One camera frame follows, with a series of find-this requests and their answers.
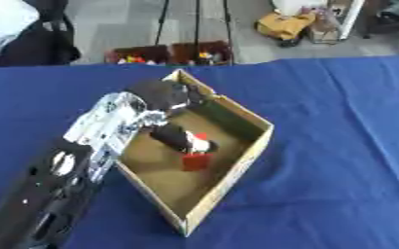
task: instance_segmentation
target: cardboard box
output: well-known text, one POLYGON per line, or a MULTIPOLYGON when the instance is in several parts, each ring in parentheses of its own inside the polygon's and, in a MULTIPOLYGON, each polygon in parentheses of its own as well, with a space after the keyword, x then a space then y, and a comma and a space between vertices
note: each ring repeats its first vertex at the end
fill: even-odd
POLYGON ((150 199, 183 235, 189 236, 267 147, 273 125, 216 94, 183 70, 167 80, 197 85, 206 104, 171 121, 193 132, 206 132, 220 149, 202 171, 182 170, 182 155, 148 133, 136 136, 120 158, 128 180, 150 199))

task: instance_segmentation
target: plastic bin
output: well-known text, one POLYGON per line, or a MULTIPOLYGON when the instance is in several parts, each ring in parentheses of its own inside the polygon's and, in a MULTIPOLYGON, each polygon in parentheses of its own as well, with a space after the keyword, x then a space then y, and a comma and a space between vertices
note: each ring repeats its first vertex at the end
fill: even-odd
MULTIPOLYGON (((190 60, 195 60, 195 44, 194 43, 176 43, 172 45, 173 62, 181 65, 188 65, 190 60)), ((204 53, 220 53, 222 62, 215 65, 230 64, 231 52, 227 43, 224 41, 203 42, 199 43, 199 52, 204 53)))
POLYGON ((118 63, 121 59, 128 56, 142 57, 145 61, 153 60, 157 64, 168 64, 171 60, 170 53, 166 45, 136 47, 136 48, 120 48, 106 53, 106 63, 118 63))

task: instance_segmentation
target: table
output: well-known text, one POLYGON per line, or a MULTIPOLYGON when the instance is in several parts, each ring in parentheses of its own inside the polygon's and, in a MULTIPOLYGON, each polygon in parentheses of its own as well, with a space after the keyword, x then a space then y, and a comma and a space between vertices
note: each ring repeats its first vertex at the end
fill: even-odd
MULTIPOLYGON (((0 196, 143 65, 0 68, 0 196)), ((399 56, 187 68, 275 124, 269 148, 189 238, 112 171, 64 248, 399 248, 399 56)))

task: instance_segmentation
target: white cloth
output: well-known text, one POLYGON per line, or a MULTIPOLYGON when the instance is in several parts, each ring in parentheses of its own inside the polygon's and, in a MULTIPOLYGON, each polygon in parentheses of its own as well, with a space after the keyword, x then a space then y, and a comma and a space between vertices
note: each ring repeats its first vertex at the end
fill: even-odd
POLYGON ((0 0, 0 52, 38 18, 36 9, 21 0, 0 0))

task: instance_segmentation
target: white pole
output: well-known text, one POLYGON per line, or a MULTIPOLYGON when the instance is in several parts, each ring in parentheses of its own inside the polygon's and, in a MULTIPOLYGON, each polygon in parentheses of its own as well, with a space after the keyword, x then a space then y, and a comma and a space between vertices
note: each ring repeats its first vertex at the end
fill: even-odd
POLYGON ((347 16, 345 18, 344 24, 342 24, 341 40, 344 40, 349 36, 349 33, 351 32, 351 29, 354 26, 354 23, 357 20, 358 15, 360 14, 361 9, 363 8, 364 3, 365 0, 352 1, 349 12, 347 13, 347 16))

